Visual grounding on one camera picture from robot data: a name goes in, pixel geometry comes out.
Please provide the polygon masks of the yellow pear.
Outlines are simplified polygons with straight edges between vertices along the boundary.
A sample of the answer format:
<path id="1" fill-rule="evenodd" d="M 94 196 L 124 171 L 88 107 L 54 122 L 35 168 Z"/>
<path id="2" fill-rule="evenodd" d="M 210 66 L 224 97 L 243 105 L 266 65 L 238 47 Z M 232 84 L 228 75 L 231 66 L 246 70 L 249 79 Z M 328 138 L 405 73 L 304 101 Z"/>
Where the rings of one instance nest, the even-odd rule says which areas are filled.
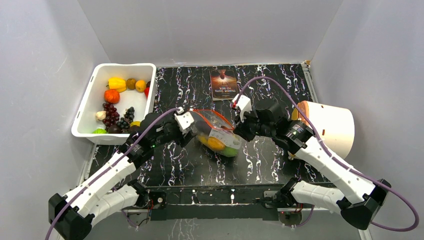
<path id="1" fill-rule="evenodd" d="M 196 137 L 203 145 L 208 146 L 209 137 L 207 135 L 198 134 Z"/>

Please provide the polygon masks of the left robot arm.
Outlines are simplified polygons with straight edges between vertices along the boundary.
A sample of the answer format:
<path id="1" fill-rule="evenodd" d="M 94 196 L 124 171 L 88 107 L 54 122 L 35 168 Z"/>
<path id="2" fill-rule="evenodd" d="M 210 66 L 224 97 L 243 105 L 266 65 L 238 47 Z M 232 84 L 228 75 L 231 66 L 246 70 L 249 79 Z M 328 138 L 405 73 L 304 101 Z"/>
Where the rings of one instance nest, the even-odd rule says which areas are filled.
<path id="1" fill-rule="evenodd" d="M 109 191 L 150 160 L 157 147 L 169 142 L 184 147 L 194 137 L 194 125 L 192 114 L 181 107 L 148 114 L 104 166 L 76 188 L 48 200 L 50 227 L 45 239 L 56 231 L 65 240 L 83 240 L 94 225 L 114 212 L 147 206 L 149 194 L 136 181 Z"/>

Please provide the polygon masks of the clear zip top bag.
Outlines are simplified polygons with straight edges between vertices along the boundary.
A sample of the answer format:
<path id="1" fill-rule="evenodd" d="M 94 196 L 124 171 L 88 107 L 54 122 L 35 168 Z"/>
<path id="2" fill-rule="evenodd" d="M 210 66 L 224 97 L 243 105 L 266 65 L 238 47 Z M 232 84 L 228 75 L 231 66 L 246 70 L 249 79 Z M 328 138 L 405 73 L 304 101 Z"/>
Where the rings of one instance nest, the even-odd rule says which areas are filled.
<path id="1" fill-rule="evenodd" d="M 191 115 L 194 118 L 194 133 L 196 134 L 196 138 L 197 135 L 214 137 L 223 142 L 226 147 L 238 149 L 239 151 L 239 149 L 241 148 L 241 137 L 234 134 L 234 127 L 223 115 L 211 109 L 191 108 L 189 111 L 191 112 Z M 206 135 L 197 130 L 197 128 L 195 127 L 195 123 L 198 121 L 205 121 L 209 124 L 209 126 L 211 126 L 211 132 L 209 135 Z"/>

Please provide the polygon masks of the purple eggplant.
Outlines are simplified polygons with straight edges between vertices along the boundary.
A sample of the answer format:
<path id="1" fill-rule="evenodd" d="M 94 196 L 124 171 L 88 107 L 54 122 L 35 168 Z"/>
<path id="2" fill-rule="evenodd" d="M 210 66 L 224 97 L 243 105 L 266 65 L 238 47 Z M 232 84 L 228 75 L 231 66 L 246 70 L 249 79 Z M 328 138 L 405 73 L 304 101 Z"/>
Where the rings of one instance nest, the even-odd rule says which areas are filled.
<path id="1" fill-rule="evenodd" d="M 207 122 L 203 121 L 203 120 L 202 121 L 197 121 L 195 123 L 195 127 L 196 127 L 196 129 L 199 132 L 201 132 L 201 133 L 203 133 L 205 135 L 209 135 L 210 132 L 211 132 L 211 130 L 212 130 L 212 127 L 209 126 L 209 124 Z"/>

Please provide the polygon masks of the green round fruit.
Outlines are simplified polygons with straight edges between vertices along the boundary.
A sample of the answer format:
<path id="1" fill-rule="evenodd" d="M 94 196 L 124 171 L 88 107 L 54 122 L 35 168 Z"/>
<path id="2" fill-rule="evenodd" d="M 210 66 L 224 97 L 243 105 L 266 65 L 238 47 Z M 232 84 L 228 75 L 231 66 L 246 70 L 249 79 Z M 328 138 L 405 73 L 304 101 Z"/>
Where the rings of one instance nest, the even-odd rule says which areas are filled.
<path id="1" fill-rule="evenodd" d="M 223 155 L 223 156 L 225 156 L 225 157 L 232 158 L 232 157 L 235 157 L 238 154 L 238 152 L 239 152 L 238 149 L 235 149 L 235 148 L 232 148 L 232 147 L 228 147 L 227 146 L 226 148 L 224 148 L 220 152 L 220 154 Z"/>

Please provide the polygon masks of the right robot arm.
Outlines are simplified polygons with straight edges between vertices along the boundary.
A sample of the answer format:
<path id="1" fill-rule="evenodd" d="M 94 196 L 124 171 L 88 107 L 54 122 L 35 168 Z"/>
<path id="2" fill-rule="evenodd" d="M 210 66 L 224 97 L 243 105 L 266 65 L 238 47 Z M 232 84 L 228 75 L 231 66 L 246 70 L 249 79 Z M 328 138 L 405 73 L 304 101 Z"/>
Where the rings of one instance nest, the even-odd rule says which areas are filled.
<path id="1" fill-rule="evenodd" d="M 381 186 L 343 168 L 327 155 L 317 135 L 301 120 L 290 120 L 280 111 L 280 105 L 271 100 L 252 108 L 245 95 L 234 98 L 233 109 L 239 112 L 234 133 L 246 141 L 256 136 L 268 137 L 283 150 L 310 164 L 323 174 L 334 188 L 322 187 L 292 178 L 273 196 L 260 202 L 273 207 L 295 207 L 297 204 L 314 205 L 339 215 L 351 226 L 366 230 L 387 196 Z"/>

